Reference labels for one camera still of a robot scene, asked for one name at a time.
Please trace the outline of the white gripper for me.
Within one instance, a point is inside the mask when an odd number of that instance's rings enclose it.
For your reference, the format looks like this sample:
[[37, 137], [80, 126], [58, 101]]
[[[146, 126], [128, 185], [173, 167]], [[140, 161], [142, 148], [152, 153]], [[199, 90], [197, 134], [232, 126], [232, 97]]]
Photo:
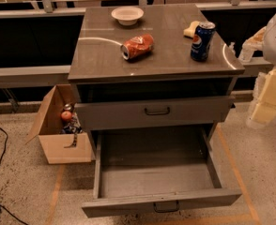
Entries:
[[[248, 63], [255, 51], [263, 50], [266, 27], [262, 27], [242, 44], [238, 60]], [[253, 100], [248, 110], [246, 125], [249, 128], [263, 128], [276, 117], [276, 68], [268, 74], [260, 72], [255, 80]]]

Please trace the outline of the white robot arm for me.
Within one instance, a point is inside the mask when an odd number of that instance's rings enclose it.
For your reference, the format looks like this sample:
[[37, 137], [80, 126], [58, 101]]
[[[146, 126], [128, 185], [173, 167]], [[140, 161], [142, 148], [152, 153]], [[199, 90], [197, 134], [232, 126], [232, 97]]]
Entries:
[[260, 72], [255, 80], [246, 124], [249, 128], [263, 128], [276, 116], [276, 14], [243, 43], [238, 60], [250, 62], [255, 51], [261, 51], [273, 69], [268, 74]]

